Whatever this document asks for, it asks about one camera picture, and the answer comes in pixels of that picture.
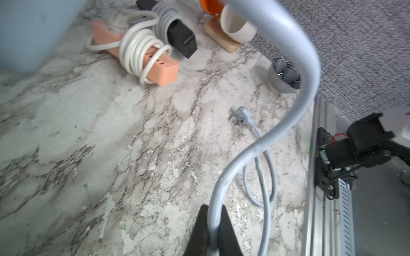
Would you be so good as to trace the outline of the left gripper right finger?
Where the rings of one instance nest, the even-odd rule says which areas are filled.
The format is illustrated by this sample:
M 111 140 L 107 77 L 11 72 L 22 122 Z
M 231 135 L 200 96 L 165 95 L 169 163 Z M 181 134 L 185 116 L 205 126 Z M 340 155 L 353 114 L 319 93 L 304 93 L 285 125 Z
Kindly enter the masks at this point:
M 225 205 L 218 229 L 218 248 L 220 256 L 243 256 Z

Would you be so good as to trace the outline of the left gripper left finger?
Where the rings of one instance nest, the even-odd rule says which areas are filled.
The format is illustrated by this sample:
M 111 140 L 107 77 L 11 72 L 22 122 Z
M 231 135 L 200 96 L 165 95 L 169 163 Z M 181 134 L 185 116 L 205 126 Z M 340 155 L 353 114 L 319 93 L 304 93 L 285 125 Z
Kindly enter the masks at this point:
M 191 237 L 183 256 L 206 256 L 208 250 L 208 205 L 200 207 Z

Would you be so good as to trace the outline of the light blue power strip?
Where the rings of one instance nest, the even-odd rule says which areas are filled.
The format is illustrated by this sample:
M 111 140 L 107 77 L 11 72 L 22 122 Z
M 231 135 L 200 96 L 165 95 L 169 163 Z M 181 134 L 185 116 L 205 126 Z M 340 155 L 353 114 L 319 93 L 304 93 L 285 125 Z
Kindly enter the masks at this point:
M 181 256 L 215 182 L 296 95 L 267 82 L 251 45 L 227 53 L 198 1 L 171 1 L 198 50 L 178 81 L 140 85 L 85 42 L 91 22 L 131 1 L 90 1 L 33 75 L 1 72 L 1 255 Z

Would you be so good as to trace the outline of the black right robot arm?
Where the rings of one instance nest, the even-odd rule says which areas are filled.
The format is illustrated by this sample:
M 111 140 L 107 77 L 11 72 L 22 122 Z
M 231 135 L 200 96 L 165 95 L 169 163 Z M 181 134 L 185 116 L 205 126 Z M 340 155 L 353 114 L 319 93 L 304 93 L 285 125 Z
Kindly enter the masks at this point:
M 324 145 L 320 157 L 335 169 L 373 167 L 397 156 L 410 160 L 410 104 L 370 114 L 352 123 L 346 138 Z

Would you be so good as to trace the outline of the grey cup with spoons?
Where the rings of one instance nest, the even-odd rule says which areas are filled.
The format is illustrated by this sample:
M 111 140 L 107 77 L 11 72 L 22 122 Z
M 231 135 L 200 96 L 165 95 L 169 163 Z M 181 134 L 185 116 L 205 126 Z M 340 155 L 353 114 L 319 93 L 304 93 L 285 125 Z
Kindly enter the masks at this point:
M 301 88 L 300 72 L 292 63 L 276 58 L 268 70 L 269 88 L 276 94 L 296 93 Z

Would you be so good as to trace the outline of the wooden mug tree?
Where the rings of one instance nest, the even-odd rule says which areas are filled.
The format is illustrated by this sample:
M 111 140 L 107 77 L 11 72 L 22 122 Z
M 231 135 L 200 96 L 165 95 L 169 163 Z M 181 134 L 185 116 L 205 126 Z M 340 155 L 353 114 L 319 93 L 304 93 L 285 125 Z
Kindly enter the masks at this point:
M 234 53 L 241 47 L 241 43 L 236 42 L 222 31 L 220 17 L 221 15 L 216 15 L 207 22 L 205 22 L 204 31 L 225 51 L 229 53 Z

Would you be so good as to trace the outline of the white mug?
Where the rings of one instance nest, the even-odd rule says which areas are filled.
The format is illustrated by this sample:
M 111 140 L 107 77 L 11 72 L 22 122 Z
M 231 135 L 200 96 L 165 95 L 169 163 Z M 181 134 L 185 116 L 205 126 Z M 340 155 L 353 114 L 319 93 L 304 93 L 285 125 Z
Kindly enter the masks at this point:
M 222 31 L 231 39 L 241 44 L 252 41 L 257 33 L 257 28 L 236 13 L 233 7 L 228 4 L 222 10 L 220 23 Z

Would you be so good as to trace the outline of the orange mug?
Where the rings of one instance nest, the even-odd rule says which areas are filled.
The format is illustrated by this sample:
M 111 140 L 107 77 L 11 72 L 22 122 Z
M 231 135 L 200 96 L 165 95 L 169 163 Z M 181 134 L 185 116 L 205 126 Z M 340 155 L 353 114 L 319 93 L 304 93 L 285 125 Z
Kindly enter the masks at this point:
M 219 15 L 225 6 L 220 0 L 200 0 L 202 9 L 212 16 Z

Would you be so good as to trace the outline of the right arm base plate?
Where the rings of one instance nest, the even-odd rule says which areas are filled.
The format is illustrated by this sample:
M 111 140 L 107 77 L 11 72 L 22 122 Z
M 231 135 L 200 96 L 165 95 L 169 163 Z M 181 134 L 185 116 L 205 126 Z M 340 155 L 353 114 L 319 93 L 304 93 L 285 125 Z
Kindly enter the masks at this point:
M 316 159 L 315 159 L 315 186 L 324 192 L 324 197 L 329 200 L 339 199 L 339 182 L 344 181 L 349 185 L 358 178 L 357 166 L 334 168 L 326 156 L 325 148 L 331 143 L 332 136 L 324 128 L 317 130 Z

